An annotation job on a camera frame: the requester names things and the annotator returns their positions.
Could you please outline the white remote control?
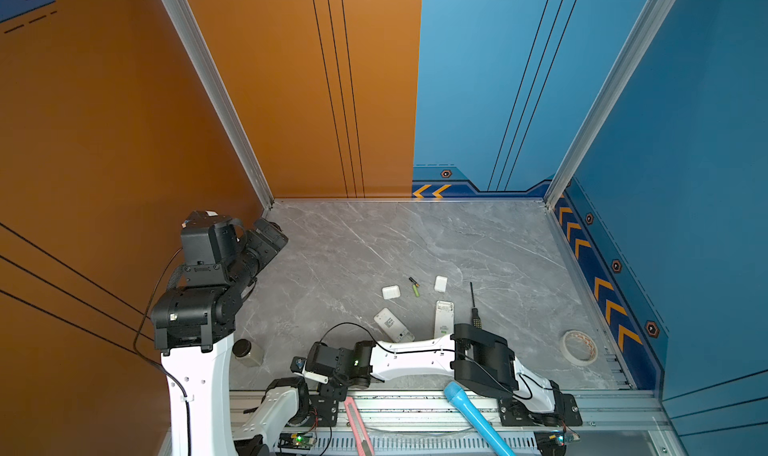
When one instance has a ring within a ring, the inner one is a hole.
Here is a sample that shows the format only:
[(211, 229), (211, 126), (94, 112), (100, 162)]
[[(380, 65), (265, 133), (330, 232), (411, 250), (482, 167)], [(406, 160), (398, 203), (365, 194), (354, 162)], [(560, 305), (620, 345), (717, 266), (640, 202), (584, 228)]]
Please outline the white remote control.
[(374, 321), (394, 343), (415, 341), (413, 333), (387, 308), (374, 316)]

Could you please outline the white remote with back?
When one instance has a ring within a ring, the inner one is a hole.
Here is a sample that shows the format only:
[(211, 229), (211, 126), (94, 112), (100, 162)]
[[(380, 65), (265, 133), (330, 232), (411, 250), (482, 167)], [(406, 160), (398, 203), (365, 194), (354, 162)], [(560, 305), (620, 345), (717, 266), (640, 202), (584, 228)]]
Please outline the white remote with back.
[(451, 335), (454, 331), (455, 305), (449, 301), (437, 301), (435, 304), (434, 337)]

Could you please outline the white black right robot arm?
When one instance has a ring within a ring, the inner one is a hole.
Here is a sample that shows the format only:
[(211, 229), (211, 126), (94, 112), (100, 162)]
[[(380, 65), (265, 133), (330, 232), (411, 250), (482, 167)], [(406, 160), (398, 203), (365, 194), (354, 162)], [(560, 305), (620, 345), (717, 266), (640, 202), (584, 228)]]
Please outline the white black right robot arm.
[(334, 348), (322, 339), (306, 357), (296, 357), (291, 371), (324, 391), (366, 389), (371, 382), (410, 376), (451, 378), (477, 395), (509, 401), (534, 425), (569, 425), (578, 415), (572, 396), (524, 366), (505, 338), (472, 324), (456, 324), (449, 335), (412, 342), (359, 341), (352, 349)]

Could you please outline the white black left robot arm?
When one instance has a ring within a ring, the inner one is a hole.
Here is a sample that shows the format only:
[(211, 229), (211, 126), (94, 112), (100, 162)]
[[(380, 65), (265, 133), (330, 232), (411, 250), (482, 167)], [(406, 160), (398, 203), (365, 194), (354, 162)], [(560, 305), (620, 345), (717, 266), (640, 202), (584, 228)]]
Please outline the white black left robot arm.
[(267, 455), (284, 428), (311, 415), (301, 376), (277, 379), (245, 424), (231, 425), (229, 370), (236, 315), (259, 273), (286, 246), (281, 228), (192, 212), (182, 225), (183, 262), (150, 311), (154, 344), (168, 382), (174, 455)]

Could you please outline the black yellow battery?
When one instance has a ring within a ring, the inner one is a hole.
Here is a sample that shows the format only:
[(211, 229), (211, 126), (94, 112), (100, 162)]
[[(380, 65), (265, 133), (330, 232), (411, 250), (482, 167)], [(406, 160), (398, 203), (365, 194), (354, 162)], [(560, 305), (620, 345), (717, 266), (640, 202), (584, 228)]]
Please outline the black yellow battery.
[(474, 285), (470, 282), (470, 296), (471, 296), (471, 323), (475, 328), (482, 328), (482, 320), (479, 315), (479, 310), (476, 305), (476, 298), (474, 292)]

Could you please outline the white battery cover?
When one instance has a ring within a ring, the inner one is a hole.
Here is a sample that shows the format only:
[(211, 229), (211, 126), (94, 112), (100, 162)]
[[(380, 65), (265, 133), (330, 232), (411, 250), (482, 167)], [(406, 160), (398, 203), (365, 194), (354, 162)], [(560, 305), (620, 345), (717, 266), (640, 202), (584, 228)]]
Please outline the white battery cover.
[(382, 288), (381, 294), (384, 300), (396, 299), (401, 296), (401, 289), (398, 285), (386, 286)]
[(437, 276), (434, 281), (434, 290), (438, 293), (445, 293), (447, 285), (448, 278), (446, 276)]

